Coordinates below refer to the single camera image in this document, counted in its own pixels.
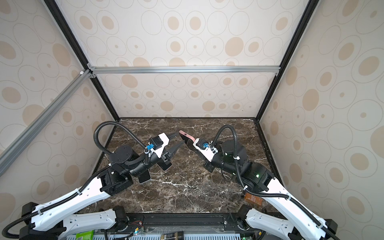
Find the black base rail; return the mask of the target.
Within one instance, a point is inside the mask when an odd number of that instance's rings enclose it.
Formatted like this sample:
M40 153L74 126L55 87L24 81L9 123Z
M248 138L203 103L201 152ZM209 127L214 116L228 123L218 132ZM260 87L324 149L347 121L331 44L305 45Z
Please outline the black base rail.
M155 228L166 238L168 236L167 227L175 233L178 231L186 233L192 229L195 233L204 234L214 228L215 232L212 237L214 240L218 238L219 231L245 235L261 231L282 240L323 239L322 235L316 236L315 232L310 229L313 224L307 222L294 224L292 220L266 215L246 205L243 205L237 213L202 214L129 214L118 206L97 213L73 214L57 225L58 229L64 229L64 232L59 235L59 239L93 230L129 234L131 238L134 238L135 234L142 235L146 230L153 231Z

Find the silver aluminium back rail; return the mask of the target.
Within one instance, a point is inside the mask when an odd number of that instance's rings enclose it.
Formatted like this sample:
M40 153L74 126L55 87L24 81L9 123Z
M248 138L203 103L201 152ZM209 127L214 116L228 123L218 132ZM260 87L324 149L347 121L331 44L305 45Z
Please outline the silver aluminium back rail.
M95 74L278 73L279 66L91 67Z

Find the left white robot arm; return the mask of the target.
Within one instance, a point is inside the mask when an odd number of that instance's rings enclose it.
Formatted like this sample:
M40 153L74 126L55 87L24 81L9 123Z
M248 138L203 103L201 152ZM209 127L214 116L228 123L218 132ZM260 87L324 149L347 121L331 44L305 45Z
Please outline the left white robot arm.
M114 152L104 147L99 140L102 128L113 125L123 129L144 150L137 154L132 147L124 145ZM133 185L133 178L145 183L151 180L150 168L158 165L162 170L172 166L171 159L183 144L179 142L170 149L170 140L179 133L159 134L144 144L131 130L118 122L106 121L94 131L96 146L109 156L110 164L93 173L86 182L72 192L45 204L30 202L23 206L21 218L2 230L2 236L18 240L59 240L74 233L81 224L74 214L101 200L114 196Z

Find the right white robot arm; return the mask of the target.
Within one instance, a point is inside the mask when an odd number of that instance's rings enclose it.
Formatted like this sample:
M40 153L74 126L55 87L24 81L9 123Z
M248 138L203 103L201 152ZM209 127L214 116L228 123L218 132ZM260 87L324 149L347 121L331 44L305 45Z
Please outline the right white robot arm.
M205 169L220 169L234 176L245 193L270 203L284 218L279 219L245 206L238 212L242 230L259 229L282 240L336 240L338 225L325 220L302 205L280 181L260 163L248 159L247 150L238 140L232 125L222 126L212 141L182 134L194 151L204 160Z

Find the silver aluminium left rail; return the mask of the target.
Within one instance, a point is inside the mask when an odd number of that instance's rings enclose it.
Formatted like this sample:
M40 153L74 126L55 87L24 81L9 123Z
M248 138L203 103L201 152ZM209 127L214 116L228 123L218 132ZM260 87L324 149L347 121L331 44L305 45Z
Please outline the silver aluminium left rail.
M1 154L1 175L3 175L26 147L42 131L49 121L60 111L63 105L77 91L84 80L90 78L90 70L83 70L42 112L41 114L9 145Z

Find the purple smartphone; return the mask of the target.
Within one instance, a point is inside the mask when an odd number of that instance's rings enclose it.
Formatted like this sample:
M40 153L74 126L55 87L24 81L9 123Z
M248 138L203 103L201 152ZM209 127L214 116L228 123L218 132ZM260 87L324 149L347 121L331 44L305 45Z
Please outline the purple smartphone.
M196 147L194 146L196 139L193 136L185 133L184 131L179 131L179 135L181 136L189 150L193 152L197 151Z

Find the green packet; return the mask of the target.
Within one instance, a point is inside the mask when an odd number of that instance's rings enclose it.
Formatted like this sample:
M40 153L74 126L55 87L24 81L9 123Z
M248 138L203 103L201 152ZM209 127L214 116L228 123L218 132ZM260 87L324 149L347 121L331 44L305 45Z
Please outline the green packet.
M93 240L94 231L88 231L76 234L76 240Z

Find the silver aluminium rail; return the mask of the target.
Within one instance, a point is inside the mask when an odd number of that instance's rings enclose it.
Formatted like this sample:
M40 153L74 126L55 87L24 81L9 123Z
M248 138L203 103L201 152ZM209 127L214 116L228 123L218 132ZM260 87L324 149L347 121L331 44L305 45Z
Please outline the silver aluminium rail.
M91 67L95 74L278 73L279 66Z
M84 80L90 78L90 70L83 70L42 112L41 114L9 145L1 154L1 175L3 175L26 147L42 131L49 121L60 111L63 105L77 91Z

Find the dark bottle at front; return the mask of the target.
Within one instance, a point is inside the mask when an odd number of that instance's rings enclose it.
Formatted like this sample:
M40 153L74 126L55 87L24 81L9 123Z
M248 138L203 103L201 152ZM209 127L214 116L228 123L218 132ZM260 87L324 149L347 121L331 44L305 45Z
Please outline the dark bottle at front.
M178 231L173 233L162 234L160 240L184 240L184 232Z

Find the amber bottle black cap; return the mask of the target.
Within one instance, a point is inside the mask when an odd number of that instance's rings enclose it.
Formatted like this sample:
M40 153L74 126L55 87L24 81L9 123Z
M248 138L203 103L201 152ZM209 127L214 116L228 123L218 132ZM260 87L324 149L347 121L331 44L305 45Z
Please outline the amber bottle black cap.
M257 206L262 206L263 205L263 199L254 195L251 195L249 193L245 194L244 197L245 201L249 204L254 204Z

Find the pink phone case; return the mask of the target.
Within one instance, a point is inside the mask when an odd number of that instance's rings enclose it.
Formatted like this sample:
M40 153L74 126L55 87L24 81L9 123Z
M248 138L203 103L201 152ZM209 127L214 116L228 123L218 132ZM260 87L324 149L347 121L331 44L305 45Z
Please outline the pink phone case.
M199 138L195 138L182 130L179 131L179 134L187 146L196 147L197 142L200 140Z

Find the phone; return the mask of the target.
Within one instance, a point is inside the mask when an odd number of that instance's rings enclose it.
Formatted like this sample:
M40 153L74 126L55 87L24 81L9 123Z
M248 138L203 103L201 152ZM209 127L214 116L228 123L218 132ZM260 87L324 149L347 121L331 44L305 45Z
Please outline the phone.
M143 172L139 177L138 177L138 180L139 180L139 183L140 184L144 184L148 181L150 181L152 178L151 178L151 174L150 172L147 170L145 172Z
M167 162L167 163L165 163L164 161L159 161L159 162L157 162L157 165L158 165L163 171L166 171L166 170L168 170L168 169L172 166L172 163L171 163L171 162Z

